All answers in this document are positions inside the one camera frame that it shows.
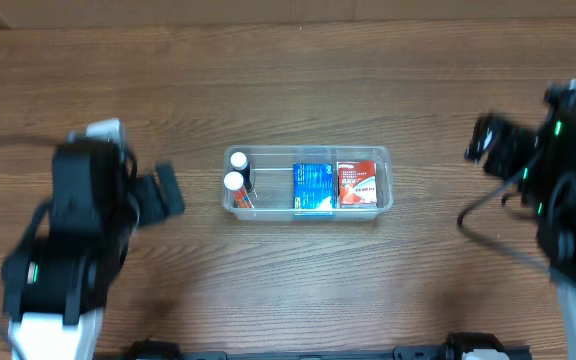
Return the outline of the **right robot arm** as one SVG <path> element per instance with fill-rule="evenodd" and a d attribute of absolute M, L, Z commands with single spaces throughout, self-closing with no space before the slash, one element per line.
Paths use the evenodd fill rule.
<path fill-rule="evenodd" d="M 485 173 L 503 183 L 467 205 L 457 221 L 469 239 L 548 275 L 556 286 L 568 356 L 576 359 L 576 79 L 551 84 L 544 101 L 549 110 L 537 129 L 497 113 L 479 116 L 464 156 L 482 163 Z M 546 264 L 462 224 L 495 196 L 518 196 L 531 208 L 528 217 L 537 224 L 536 239 Z"/>

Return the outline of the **red box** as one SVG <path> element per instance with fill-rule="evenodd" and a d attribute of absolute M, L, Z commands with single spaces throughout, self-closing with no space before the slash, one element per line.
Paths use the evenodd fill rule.
<path fill-rule="evenodd" d="M 376 164 L 372 160 L 337 163 L 339 206 L 377 207 Z"/>

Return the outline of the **black bottle white cap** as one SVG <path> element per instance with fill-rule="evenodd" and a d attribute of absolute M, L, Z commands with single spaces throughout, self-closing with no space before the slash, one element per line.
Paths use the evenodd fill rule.
<path fill-rule="evenodd" d="M 246 191 L 251 192 L 254 188 L 254 178 L 247 155 L 243 152 L 234 152 L 230 156 L 230 164 L 234 171 L 242 175 Z"/>

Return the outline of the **blue box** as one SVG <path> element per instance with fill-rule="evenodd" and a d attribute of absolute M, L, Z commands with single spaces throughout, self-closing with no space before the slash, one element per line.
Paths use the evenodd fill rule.
<path fill-rule="evenodd" d="M 330 163 L 293 164 L 294 208 L 332 210 L 335 207 L 334 169 Z"/>

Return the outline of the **orange bottle white cap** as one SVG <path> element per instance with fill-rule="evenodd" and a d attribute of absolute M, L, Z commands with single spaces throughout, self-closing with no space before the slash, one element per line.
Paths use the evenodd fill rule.
<path fill-rule="evenodd" d="M 243 175 L 236 171 L 231 171 L 224 176 L 224 186 L 233 195 L 233 199 L 239 208 L 253 208 L 249 194 L 244 185 Z"/>

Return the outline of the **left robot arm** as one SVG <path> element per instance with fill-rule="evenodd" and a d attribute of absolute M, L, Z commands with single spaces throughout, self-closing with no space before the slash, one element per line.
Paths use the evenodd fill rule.
<path fill-rule="evenodd" d="M 119 119 L 70 133 L 52 158 L 51 198 L 2 264 L 12 358 L 93 358 L 131 236 L 184 211 L 172 165 L 139 174 Z"/>

